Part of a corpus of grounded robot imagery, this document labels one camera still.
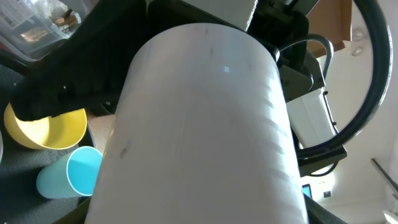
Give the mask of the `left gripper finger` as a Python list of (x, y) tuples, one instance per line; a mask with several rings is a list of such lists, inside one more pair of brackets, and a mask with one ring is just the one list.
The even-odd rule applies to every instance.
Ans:
[(150, 7), (172, 3), (100, 0), (64, 44), (27, 68), (10, 98), (17, 118), (33, 121), (115, 100), (149, 40)]

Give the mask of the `food scraps pile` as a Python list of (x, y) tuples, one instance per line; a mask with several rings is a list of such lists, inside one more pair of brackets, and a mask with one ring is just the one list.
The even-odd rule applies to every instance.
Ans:
[(50, 34), (56, 35), (59, 39), (69, 39), (81, 22), (82, 19), (79, 13), (69, 9), (61, 16), (52, 19), (50, 25), (41, 25), (28, 29), (21, 34), (21, 37), (29, 43), (38, 42)]

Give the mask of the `yellow bowl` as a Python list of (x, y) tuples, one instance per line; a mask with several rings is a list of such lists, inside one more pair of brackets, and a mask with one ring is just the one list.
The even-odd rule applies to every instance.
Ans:
[(16, 142), (29, 149), (64, 150), (78, 144), (86, 133), (84, 109), (35, 121), (19, 120), (11, 105), (4, 112), (4, 125)]

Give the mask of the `blue cup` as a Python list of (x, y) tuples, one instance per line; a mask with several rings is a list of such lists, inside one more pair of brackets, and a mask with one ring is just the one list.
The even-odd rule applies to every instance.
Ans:
[(92, 196), (102, 159), (102, 153), (91, 146), (75, 149), (39, 172), (39, 194), (49, 199)]

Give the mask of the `pink cup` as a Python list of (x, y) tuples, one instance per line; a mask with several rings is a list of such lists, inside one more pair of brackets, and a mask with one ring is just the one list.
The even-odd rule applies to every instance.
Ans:
[(119, 99), (87, 223), (307, 223), (279, 71), (246, 33), (146, 42)]

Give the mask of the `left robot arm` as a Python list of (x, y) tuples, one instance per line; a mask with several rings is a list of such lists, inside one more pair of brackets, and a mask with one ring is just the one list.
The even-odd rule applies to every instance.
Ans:
[[(167, 29), (200, 22), (226, 24), (220, 16), (182, 1), (100, 1), (60, 48), (18, 67), (25, 78), (11, 93), (11, 106), (24, 121), (82, 108), (113, 114), (137, 51)], [(247, 33), (277, 62), (287, 102), (324, 86), (328, 66), (315, 60), (307, 44), (320, 41), (327, 59), (333, 46), (309, 32), (306, 15), (294, 3), (261, 1)]]

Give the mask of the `clear plastic bin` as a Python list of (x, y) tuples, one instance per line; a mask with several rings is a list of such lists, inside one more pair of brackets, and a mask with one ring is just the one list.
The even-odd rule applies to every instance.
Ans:
[(79, 13), (83, 22), (95, 4), (96, 1), (87, 0), (1, 0), (1, 49), (25, 61), (37, 61), (67, 39), (50, 34), (29, 43), (21, 37), (23, 32), (50, 25), (52, 19), (69, 9)]

